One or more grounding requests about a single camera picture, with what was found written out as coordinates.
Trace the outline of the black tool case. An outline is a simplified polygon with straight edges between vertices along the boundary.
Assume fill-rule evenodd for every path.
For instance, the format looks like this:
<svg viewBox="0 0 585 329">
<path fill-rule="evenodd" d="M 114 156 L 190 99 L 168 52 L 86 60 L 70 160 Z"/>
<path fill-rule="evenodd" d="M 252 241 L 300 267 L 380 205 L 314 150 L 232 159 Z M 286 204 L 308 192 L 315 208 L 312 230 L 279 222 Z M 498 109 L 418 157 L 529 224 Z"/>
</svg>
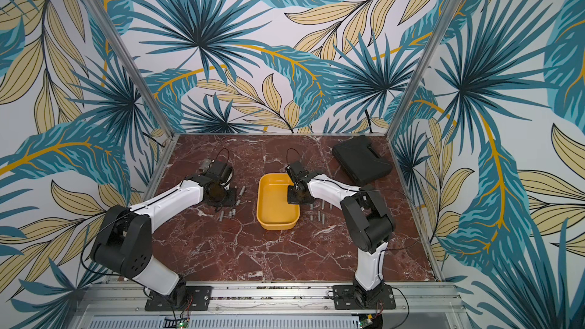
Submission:
<svg viewBox="0 0 585 329">
<path fill-rule="evenodd" d="M 357 186 L 365 186 L 392 172 L 392 163 L 373 148 L 372 140 L 364 135 L 338 143 L 333 156 Z"/>
</svg>

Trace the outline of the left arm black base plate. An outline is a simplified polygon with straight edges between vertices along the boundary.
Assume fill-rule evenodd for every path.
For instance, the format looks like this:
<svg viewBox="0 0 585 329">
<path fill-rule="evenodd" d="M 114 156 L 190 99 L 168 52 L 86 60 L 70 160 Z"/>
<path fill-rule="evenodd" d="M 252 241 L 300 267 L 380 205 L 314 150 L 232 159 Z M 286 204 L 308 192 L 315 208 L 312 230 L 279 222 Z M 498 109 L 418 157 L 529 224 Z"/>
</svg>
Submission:
<svg viewBox="0 0 585 329">
<path fill-rule="evenodd" d="M 194 311 L 205 312 L 210 304 L 211 286 L 181 286 L 170 295 L 151 291 L 147 298 L 147 312 Z"/>
</svg>

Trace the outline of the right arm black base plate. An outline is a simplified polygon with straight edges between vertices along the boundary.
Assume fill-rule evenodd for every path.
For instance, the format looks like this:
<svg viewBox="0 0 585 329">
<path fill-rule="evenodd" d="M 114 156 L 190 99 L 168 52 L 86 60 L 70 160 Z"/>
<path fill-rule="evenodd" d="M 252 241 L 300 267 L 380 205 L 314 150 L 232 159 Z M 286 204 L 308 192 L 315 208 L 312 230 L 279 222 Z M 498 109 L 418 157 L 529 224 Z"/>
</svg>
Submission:
<svg viewBox="0 0 585 329">
<path fill-rule="evenodd" d="M 359 284 L 332 286 L 336 310 L 393 310 L 395 297 L 390 285 L 380 283 L 371 290 Z"/>
</svg>

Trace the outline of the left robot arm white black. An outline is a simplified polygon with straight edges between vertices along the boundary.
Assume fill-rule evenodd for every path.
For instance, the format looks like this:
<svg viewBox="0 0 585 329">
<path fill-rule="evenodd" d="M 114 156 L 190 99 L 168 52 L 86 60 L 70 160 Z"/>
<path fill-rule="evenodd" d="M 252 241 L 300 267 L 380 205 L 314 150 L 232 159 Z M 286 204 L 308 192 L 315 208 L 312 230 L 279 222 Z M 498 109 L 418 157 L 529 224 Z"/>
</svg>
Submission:
<svg viewBox="0 0 585 329">
<path fill-rule="evenodd" d="M 200 203 L 233 207 L 233 174 L 230 164 L 213 160 L 204 173 L 190 176 L 143 203 L 110 208 L 95 237 L 91 260 L 159 295 L 180 294 L 180 276 L 152 255 L 152 235 L 167 221 Z"/>
</svg>

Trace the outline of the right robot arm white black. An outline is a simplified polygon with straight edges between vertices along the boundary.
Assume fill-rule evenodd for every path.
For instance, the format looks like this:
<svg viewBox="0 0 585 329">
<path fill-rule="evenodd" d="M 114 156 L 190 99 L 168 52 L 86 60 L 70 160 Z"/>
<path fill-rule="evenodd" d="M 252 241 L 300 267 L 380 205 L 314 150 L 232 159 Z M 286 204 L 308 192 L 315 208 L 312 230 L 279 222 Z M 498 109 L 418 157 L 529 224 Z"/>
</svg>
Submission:
<svg viewBox="0 0 585 329">
<path fill-rule="evenodd" d="M 287 202 L 311 204 L 323 200 L 343 213 L 352 242 L 358 249 L 358 263 L 353 286 L 362 301 L 372 300 L 385 283 L 382 264 L 388 241 L 395 231 L 395 221 L 385 198 L 372 187 L 343 184 L 318 172 L 309 172 L 296 161 L 286 166 L 292 181 Z"/>
</svg>

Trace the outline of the aluminium frame post right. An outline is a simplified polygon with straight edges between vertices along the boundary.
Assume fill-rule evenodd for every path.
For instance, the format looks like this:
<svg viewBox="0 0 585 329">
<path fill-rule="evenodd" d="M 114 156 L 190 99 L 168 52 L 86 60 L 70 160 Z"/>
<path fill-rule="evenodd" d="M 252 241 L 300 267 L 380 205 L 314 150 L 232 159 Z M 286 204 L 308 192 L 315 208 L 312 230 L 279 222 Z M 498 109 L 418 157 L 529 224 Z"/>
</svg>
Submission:
<svg viewBox="0 0 585 329">
<path fill-rule="evenodd" d="M 446 7 L 442 14 L 437 18 L 437 23 L 434 27 L 434 31 L 431 33 L 429 41 L 417 63 L 417 67 L 414 70 L 410 82 L 402 94 L 401 103 L 399 104 L 392 122 L 389 125 L 388 132 L 386 134 L 387 140 L 391 143 L 398 132 L 402 118 L 408 112 L 409 104 L 414 97 L 414 94 L 419 86 L 420 81 L 423 79 L 424 72 L 426 71 L 434 52 L 440 45 L 451 21 L 453 20 L 459 3 L 462 0 L 446 0 Z"/>
</svg>

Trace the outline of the aluminium frame post left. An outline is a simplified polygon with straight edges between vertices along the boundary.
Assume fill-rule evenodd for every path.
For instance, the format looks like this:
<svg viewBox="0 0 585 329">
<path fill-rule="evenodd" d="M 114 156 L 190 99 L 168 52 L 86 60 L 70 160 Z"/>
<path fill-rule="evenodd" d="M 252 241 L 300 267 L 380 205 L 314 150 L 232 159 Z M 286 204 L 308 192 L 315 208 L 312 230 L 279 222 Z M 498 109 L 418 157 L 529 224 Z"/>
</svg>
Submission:
<svg viewBox="0 0 585 329">
<path fill-rule="evenodd" d="M 175 136 L 173 128 L 170 126 L 166 116 L 157 105 L 152 92 L 146 85 L 145 79 L 132 59 L 129 50 L 125 47 L 117 29 L 114 27 L 107 10 L 103 8 L 103 5 L 101 5 L 98 0 L 82 1 L 86 4 L 88 12 L 97 22 L 97 25 L 100 27 L 105 36 L 105 39 L 110 43 L 112 50 L 117 55 L 117 59 L 127 71 L 129 77 L 143 97 L 144 103 L 152 112 L 152 115 L 158 123 L 159 127 L 169 139 L 172 139 Z"/>
</svg>

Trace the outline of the aluminium front rail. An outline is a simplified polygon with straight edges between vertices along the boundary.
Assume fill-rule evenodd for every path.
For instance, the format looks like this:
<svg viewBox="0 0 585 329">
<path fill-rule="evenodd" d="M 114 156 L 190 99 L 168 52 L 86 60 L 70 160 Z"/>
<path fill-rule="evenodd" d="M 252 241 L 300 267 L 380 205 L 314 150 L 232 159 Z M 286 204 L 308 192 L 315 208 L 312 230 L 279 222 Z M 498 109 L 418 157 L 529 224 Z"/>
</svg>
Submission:
<svg viewBox="0 0 585 329">
<path fill-rule="evenodd" d="M 71 328 L 471 328 L 452 283 L 391 282 L 396 309 L 336 310 L 327 282 L 193 282 L 211 286 L 205 312 L 147 312 L 131 283 L 96 285 L 74 311 Z"/>
</svg>

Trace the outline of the steel valve with red handwheel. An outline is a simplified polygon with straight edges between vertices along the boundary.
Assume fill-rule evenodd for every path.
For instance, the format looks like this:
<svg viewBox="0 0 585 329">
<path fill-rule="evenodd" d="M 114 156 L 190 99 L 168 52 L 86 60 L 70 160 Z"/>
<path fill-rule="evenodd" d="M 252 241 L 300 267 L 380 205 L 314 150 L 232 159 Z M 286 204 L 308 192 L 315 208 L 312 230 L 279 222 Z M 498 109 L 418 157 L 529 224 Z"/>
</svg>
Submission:
<svg viewBox="0 0 585 329">
<path fill-rule="evenodd" d="M 199 172 L 202 174 L 206 173 L 210 169 L 212 164 L 213 160 L 205 158 L 199 167 Z"/>
</svg>

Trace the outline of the yellow plastic storage tray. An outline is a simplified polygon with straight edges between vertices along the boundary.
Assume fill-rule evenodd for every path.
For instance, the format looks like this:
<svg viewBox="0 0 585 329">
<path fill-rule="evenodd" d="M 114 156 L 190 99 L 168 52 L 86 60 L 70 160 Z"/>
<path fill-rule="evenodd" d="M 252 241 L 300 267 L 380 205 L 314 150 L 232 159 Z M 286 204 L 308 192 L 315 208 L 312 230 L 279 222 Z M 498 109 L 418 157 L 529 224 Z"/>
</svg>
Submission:
<svg viewBox="0 0 585 329">
<path fill-rule="evenodd" d="M 300 218 L 299 204 L 287 200 L 288 187 L 293 183 L 286 173 L 272 173 L 261 177 L 257 196 L 257 221 L 268 231 L 290 230 Z"/>
</svg>

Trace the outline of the aluminium frame post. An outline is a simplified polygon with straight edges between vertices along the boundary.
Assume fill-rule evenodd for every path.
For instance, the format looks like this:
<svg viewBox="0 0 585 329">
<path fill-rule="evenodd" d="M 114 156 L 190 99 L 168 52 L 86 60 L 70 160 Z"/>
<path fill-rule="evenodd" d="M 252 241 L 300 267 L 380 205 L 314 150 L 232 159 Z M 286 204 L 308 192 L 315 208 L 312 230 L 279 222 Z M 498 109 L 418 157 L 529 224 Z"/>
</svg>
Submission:
<svg viewBox="0 0 585 329">
<path fill-rule="evenodd" d="M 388 132 L 386 134 L 387 140 L 391 143 L 398 132 L 402 118 L 408 112 L 409 104 L 414 97 L 414 94 L 419 86 L 420 81 L 423 79 L 424 72 L 426 71 L 434 52 L 440 45 L 451 21 L 453 20 L 459 3 L 462 0 L 446 0 L 446 7 L 442 14 L 437 18 L 437 23 L 434 27 L 434 31 L 431 33 L 429 41 L 417 63 L 417 67 L 414 70 L 410 82 L 402 94 L 401 103 L 399 104 L 392 122 L 389 125 Z"/>
<path fill-rule="evenodd" d="M 129 50 L 125 47 L 117 29 L 114 27 L 107 10 L 103 8 L 103 5 L 101 5 L 98 0 L 82 1 L 86 4 L 88 12 L 97 22 L 97 25 L 100 27 L 105 36 L 105 39 L 110 43 L 112 50 L 117 55 L 117 59 L 127 71 L 129 77 L 143 97 L 144 103 L 152 112 L 152 115 L 158 123 L 159 127 L 169 139 L 172 139 L 175 136 L 173 128 L 170 126 L 166 116 L 157 105 L 152 92 L 146 85 L 145 79 L 132 59 Z"/>
</svg>

